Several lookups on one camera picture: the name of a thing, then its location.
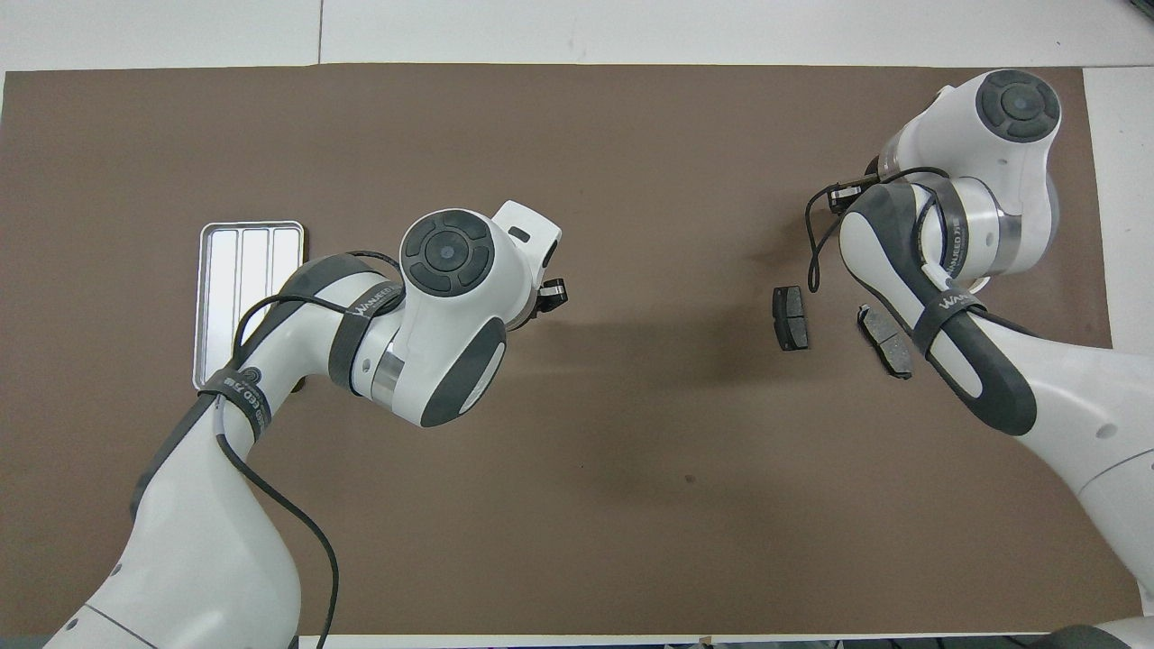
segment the circular button pad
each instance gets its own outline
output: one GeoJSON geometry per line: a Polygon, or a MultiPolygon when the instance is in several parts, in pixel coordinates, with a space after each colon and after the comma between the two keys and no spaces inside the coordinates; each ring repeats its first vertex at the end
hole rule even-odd
{"type": "Polygon", "coordinates": [[[1010,142],[1036,142],[1054,132],[1062,106],[1041,79],[1016,69],[991,73],[977,88],[977,115],[1010,142]]]}
{"type": "Polygon", "coordinates": [[[410,230],[400,245],[405,276],[421,291],[455,297],[478,286],[493,268],[493,236],[474,214],[435,211],[410,230]]]}

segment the black cable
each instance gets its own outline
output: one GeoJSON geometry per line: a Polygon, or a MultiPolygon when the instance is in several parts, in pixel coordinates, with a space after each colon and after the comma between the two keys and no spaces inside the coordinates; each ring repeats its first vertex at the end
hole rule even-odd
{"type": "Polygon", "coordinates": [[[347,252],[345,254],[349,254],[349,255],[352,255],[352,256],[368,256],[368,258],[373,258],[373,259],[379,259],[379,260],[388,263],[389,266],[396,268],[397,273],[400,273],[400,264],[397,263],[397,260],[392,259],[391,256],[389,256],[389,255],[387,255],[384,253],[379,253],[376,251],[350,251],[350,252],[347,252]]]}
{"type": "Polygon", "coordinates": [[[302,301],[306,304],[315,304],[317,306],[323,306],[324,308],[336,311],[337,313],[344,313],[345,307],[339,304],[331,303],[329,300],[321,299],[316,296],[298,296],[295,293],[277,293],[275,296],[269,296],[261,300],[257,300],[245,315],[240,316],[240,322],[237,323],[237,333],[232,338],[232,357],[233,359],[240,358],[240,350],[245,345],[245,328],[248,326],[248,321],[252,320],[254,315],[265,306],[270,304],[279,304],[285,301],[302,301]]]}
{"type": "Polygon", "coordinates": [[[253,483],[257,486],[257,488],[267,493],[269,498],[276,500],[277,505],[287,509],[290,514],[297,516],[297,519],[301,523],[305,523],[305,527],[316,536],[317,540],[321,542],[321,545],[324,546],[324,553],[329,557],[329,567],[332,568],[332,591],[329,595],[329,612],[324,617],[324,627],[321,629],[320,640],[316,642],[316,649],[324,649],[324,641],[329,637],[329,628],[332,627],[332,616],[337,610],[337,587],[340,582],[340,572],[337,568],[337,553],[332,550],[332,545],[329,543],[329,538],[324,536],[321,527],[313,522],[313,520],[308,517],[308,514],[293,505],[291,500],[282,495],[277,490],[272,488],[272,485],[257,476],[256,471],[246,464],[245,461],[237,455],[237,452],[228,446],[228,440],[224,437],[224,433],[217,433],[217,446],[219,446],[220,450],[224,452],[228,462],[231,462],[238,471],[248,478],[248,482],[253,483]]]}
{"type": "Polygon", "coordinates": [[[950,174],[946,173],[945,170],[938,169],[936,166],[912,166],[909,169],[901,170],[898,173],[894,173],[893,176],[884,178],[884,179],[879,180],[878,182],[881,182],[883,185],[886,184],[886,182],[893,182],[894,180],[897,180],[899,178],[904,178],[906,176],[909,176],[911,173],[934,173],[934,174],[941,176],[942,178],[945,178],[945,179],[950,178],[950,174]]]}
{"type": "Polygon", "coordinates": [[[822,236],[822,241],[818,243],[816,239],[814,239],[814,223],[810,219],[810,210],[814,209],[814,203],[816,203],[818,199],[829,194],[835,187],[837,185],[826,186],[820,192],[814,194],[814,197],[810,199],[808,203],[805,203],[805,234],[809,236],[809,252],[810,252],[809,271],[805,275],[805,286],[809,289],[809,292],[811,293],[816,293],[817,289],[822,285],[822,266],[820,262],[818,261],[818,255],[822,254],[822,248],[825,247],[825,243],[833,234],[834,230],[838,229],[838,225],[841,225],[841,219],[845,217],[845,215],[839,216],[833,222],[833,224],[830,225],[830,229],[825,231],[824,236],[822,236]]]}
{"type": "MultiPolygon", "coordinates": [[[[937,176],[941,176],[942,178],[950,178],[949,173],[936,166],[913,166],[907,170],[899,171],[898,173],[894,173],[889,178],[879,180],[879,182],[883,184],[892,182],[899,178],[909,176],[911,173],[935,173],[937,176]]],[[[814,209],[814,203],[816,203],[818,199],[837,189],[838,187],[840,187],[840,185],[829,185],[820,192],[814,194],[814,197],[811,197],[809,202],[805,203],[805,234],[809,237],[809,251],[810,251],[809,270],[805,274],[805,286],[809,289],[809,292],[811,293],[816,293],[818,288],[820,288],[822,285],[822,264],[818,259],[819,255],[822,254],[822,248],[825,247],[825,244],[830,240],[830,237],[832,237],[833,233],[838,231],[838,227],[841,225],[841,222],[845,219],[846,215],[845,214],[839,215],[830,225],[830,227],[825,231],[825,233],[822,234],[822,238],[815,239],[814,222],[810,212],[814,209]]],[[[927,206],[923,207],[922,209],[923,214],[920,216],[920,218],[924,218],[924,212],[929,211],[929,203],[927,203],[927,206]]]]}
{"type": "MultiPolygon", "coordinates": [[[[917,211],[917,219],[914,221],[914,230],[913,232],[911,232],[911,234],[914,238],[912,245],[914,246],[914,249],[917,251],[917,258],[922,260],[922,263],[926,263],[926,254],[924,251],[922,251],[922,241],[920,237],[922,232],[922,224],[926,222],[926,217],[929,215],[930,210],[938,204],[937,194],[935,194],[932,191],[930,191],[930,194],[931,195],[929,199],[927,199],[926,204],[923,204],[922,209],[917,211]]],[[[941,223],[942,232],[945,232],[945,218],[942,216],[942,210],[938,210],[938,221],[942,222],[941,223]]]]}

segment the brown table surface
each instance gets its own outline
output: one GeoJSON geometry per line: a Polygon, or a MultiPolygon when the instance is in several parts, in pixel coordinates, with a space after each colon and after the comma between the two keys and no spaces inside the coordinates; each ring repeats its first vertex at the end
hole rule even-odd
{"type": "MultiPolygon", "coordinates": [[[[571,301],[485,400],[421,431],[312,380],[253,465],[324,527],[336,633],[1050,629],[1138,613],[1069,490],[919,360],[887,378],[831,246],[812,349],[777,349],[805,200],[980,70],[365,65],[10,73],[0,127],[5,635],[103,581],[133,484],[194,398],[197,240],[298,219],[313,258],[392,252],[505,199],[564,230],[571,301]]],[[[1051,152],[1063,221],[991,308],[1109,345],[1081,74],[1051,152]]],[[[829,218],[819,212],[823,223],[829,218]]],[[[301,633],[329,573],[287,514],[301,633]]]]}

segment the metal tray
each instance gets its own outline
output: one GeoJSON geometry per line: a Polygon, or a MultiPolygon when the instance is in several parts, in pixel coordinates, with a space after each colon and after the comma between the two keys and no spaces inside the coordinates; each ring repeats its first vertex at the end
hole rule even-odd
{"type": "MultiPolygon", "coordinates": [[[[209,223],[201,230],[193,351],[197,389],[232,356],[240,316],[276,293],[304,260],[305,227],[295,221],[209,223]]],[[[246,336],[267,311],[249,320],[246,336]]]]}

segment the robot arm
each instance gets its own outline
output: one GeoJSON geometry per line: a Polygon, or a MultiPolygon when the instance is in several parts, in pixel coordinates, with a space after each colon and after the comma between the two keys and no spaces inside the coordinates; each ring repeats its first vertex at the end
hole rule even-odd
{"type": "MultiPolygon", "coordinates": [[[[947,88],[891,140],[878,172],[951,177],[865,189],[842,221],[841,255],[971,411],[1070,485],[1152,594],[1154,359],[1036,338],[962,288],[1028,269],[1049,246],[1057,202],[1046,158],[1059,118],[1052,90],[1018,70],[947,88]]],[[[1154,644],[1154,618],[1126,629],[1118,647],[1154,644]]]]}
{"type": "Polygon", "coordinates": [[[450,209],[413,224],[400,249],[404,291],[350,254],[302,266],[282,294],[339,311],[302,301],[269,311],[158,450],[120,560],[47,647],[288,647],[295,566],[217,435],[243,460],[309,374],[419,426],[459,417],[493,380],[505,330],[564,301],[560,281],[541,282],[560,238],[507,202],[492,221],[450,209]]]}

